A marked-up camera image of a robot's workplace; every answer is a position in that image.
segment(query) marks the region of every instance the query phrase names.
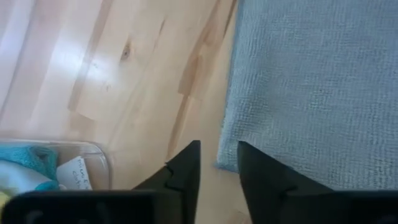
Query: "label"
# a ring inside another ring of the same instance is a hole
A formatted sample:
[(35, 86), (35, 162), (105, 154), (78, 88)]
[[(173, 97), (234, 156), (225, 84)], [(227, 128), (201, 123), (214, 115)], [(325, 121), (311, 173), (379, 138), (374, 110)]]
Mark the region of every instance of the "label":
[(57, 179), (68, 190), (92, 190), (85, 160), (81, 156), (60, 165)]

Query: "wood knot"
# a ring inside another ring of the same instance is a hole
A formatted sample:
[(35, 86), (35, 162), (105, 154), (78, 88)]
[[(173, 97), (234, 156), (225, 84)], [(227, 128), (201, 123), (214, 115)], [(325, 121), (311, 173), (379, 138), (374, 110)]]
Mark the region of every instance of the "wood knot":
[(127, 58), (129, 58), (130, 52), (131, 52), (131, 48), (130, 48), (130, 43), (128, 42), (124, 46), (123, 53), (122, 53), (122, 56), (120, 57), (120, 60), (126, 60)]

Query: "clear plastic container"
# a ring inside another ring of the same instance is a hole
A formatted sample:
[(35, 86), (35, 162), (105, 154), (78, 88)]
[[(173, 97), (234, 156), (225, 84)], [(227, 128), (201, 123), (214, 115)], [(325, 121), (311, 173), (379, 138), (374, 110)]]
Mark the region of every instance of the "clear plastic container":
[(87, 172), (93, 190), (108, 190), (111, 188), (109, 165), (104, 152), (90, 142), (71, 141), (38, 141), (25, 139), (0, 139), (3, 146), (32, 145), (43, 146), (58, 152), (58, 166), (81, 156), (85, 160)]

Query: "paper note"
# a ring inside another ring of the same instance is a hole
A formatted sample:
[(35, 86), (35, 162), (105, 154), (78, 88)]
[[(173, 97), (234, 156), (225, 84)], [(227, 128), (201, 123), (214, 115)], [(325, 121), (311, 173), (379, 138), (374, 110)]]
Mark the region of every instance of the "paper note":
[(60, 165), (57, 179), (68, 190), (92, 190), (85, 160), (81, 156)]

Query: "blue towel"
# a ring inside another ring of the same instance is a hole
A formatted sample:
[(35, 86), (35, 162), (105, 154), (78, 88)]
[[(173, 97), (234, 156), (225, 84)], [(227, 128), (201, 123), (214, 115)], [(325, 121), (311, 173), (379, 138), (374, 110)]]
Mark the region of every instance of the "blue towel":
[(0, 170), (0, 190), (9, 195), (33, 190), (59, 190), (57, 181), (15, 162), (0, 160)]
[(240, 0), (218, 166), (246, 141), (333, 189), (398, 189), (398, 1)]
[(15, 162), (43, 176), (57, 180), (58, 152), (41, 146), (0, 146), (0, 160)]

